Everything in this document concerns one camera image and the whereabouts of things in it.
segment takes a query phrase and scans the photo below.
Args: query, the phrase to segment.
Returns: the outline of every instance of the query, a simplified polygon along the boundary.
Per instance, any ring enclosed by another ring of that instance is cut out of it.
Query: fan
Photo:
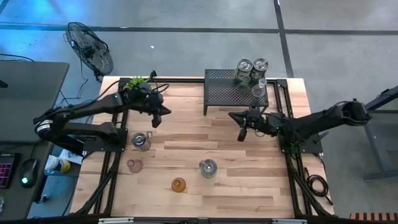
[[[66,37],[80,60],[94,72],[95,78],[109,75],[113,70],[113,61],[108,45],[80,22],[68,23]]]

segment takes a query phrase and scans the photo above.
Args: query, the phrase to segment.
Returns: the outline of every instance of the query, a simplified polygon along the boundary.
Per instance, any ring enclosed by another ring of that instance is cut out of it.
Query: wooden tabletop
[[[119,79],[105,77],[101,93]],[[287,81],[294,116],[309,114],[303,79],[288,78]],[[117,85],[108,93],[116,90]],[[269,87],[267,91],[267,112],[276,112],[274,90]],[[164,105],[172,113],[162,117],[163,122],[158,128],[152,128],[151,116],[129,112],[129,138],[119,166],[113,217],[294,216],[285,157],[280,153],[277,138],[260,138],[250,130],[244,142],[236,140],[239,127],[228,112],[247,108],[209,106],[207,116],[203,116],[203,84],[200,83],[172,83],[163,95]],[[110,114],[94,117],[95,124],[107,121],[111,121]],[[130,140],[133,134],[146,131],[153,133],[152,146],[149,151],[140,152]],[[103,157],[103,152],[95,152],[84,160],[71,212],[81,208],[98,186]],[[126,165],[129,159],[142,160],[143,170],[132,174]],[[201,176],[199,162],[203,159],[213,159],[217,163],[215,177],[206,179]],[[315,156],[304,154],[303,163],[311,174],[326,178],[323,166]],[[171,188],[172,180],[177,177],[187,182],[187,188],[181,193]],[[304,212],[301,190],[298,194]],[[102,208],[106,205],[106,196]],[[326,199],[317,199],[333,213],[333,207]]]

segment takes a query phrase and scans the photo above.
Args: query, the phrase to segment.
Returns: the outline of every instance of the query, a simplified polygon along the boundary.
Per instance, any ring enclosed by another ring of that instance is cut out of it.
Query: black mesh shelf
[[[251,91],[239,93],[234,82],[233,69],[205,70],[205,102],[204,114],[207,106],[249,106],[254,99]],[[260,106],[268,106],[267,93],[259,99]]]

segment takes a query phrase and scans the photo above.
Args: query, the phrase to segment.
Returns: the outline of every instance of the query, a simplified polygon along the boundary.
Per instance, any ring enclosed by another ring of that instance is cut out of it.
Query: computer mouse
[[[22,187],[31,188],[35,185],[38,168],[39,161],[37,159],[27,159],[22,163],[19,169],[19,182]]]

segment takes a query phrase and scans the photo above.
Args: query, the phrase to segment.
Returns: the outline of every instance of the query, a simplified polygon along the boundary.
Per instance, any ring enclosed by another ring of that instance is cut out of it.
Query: gray floor
[[[279,0],[286,29],[397,30],[395,0]],[[211,27],[277,29],[271,0],[10,0],[1,24],[65,25],[80,21],[103,27]],[[192,32],[97,32],[109,44],[111,75],[202,76],[206,68],[233,68],[243,57],[269,60],[268,77],[286,77],[279,34]],[[74,97],[83,79],[80,61],[61,31],[0,30],[0,52],[35,60],[70,63],[62,91]],[[287,35],[294,76],[305,79],[312,111],[340,100],[368,102],[398,85],[398,36]],[[100,84],[83,65],[85,85],[78,103],[98,95]],[[397,212],[398,178],[365,184],[376,172],[363,128],[332,129],[323,140],[326,174],[335,212]],[[65,209],[75,179],[51,177],[53,197],[34,205],[30,217]]]

